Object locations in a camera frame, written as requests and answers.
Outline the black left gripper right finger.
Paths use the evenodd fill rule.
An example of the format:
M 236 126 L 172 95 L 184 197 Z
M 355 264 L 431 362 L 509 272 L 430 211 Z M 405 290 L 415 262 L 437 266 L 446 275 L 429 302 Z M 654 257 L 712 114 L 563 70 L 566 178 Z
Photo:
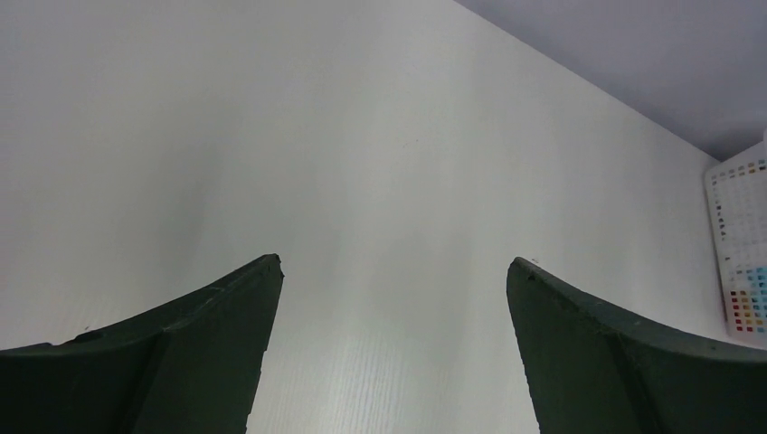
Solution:
M 663 325 L 516 258 L 507 303 L 543 433 L 763 433 L 766 353 Z

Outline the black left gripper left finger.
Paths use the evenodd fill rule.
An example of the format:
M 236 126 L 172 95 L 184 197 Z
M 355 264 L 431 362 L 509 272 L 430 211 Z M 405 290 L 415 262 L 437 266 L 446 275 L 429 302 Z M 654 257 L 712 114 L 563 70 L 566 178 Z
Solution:
M 276 254 L 142 314 L 1 353 L 4 433 L 243 433 L 277 314 Z

